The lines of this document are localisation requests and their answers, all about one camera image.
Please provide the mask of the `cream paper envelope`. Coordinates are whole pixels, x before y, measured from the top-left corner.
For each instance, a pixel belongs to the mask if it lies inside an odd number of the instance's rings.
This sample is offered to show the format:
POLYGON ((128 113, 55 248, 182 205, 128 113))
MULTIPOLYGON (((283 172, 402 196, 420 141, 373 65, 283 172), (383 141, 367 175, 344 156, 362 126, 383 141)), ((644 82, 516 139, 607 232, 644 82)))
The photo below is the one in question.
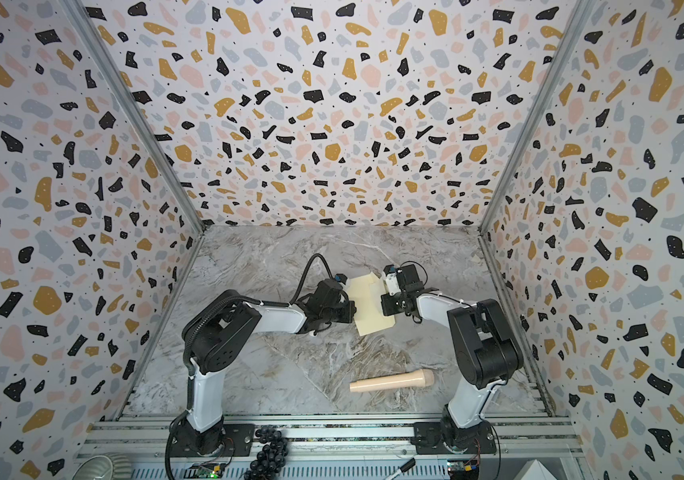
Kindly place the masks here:
POLYGON ((385 282, 374 272, 350 279, 345 291, 350 301, 355 303, 356 312, 353 319, 360 336, 395 326, 395 317, 383 313, 381 297, 388 295, 385 282))

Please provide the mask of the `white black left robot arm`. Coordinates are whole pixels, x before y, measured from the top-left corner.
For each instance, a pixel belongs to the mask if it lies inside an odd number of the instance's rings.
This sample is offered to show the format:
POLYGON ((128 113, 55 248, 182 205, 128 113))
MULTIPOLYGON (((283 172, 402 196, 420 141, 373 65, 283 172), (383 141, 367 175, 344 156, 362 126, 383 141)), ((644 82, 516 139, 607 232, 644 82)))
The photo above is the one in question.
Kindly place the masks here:
POLYGON ((347 277, 334 275, 288 303, 258 300, 227 290, 183 330, 187 405, 169 427, 164 467, 175 474, 172 455, 200 456, 224 448, 224 383, 227 369, 256 333, 316 334, 334 323, 350 324, 356 307, 345 291, 347 277))

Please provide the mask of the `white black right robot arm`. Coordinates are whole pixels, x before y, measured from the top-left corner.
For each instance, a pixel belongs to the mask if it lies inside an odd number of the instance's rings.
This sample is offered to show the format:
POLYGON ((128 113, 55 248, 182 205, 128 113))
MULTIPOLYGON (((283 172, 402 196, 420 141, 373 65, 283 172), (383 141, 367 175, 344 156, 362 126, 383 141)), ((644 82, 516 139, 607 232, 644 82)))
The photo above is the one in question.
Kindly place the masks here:
POLYGON ((498 301, 465 301, 429 288, 417 265, 384 268, 383 313, 404 314, 450 331, 461 380, 438 422, 414 425, 420 455, 495 454, 496 431, 484 410, 497 389, 523 367, 523 355, 498 301))

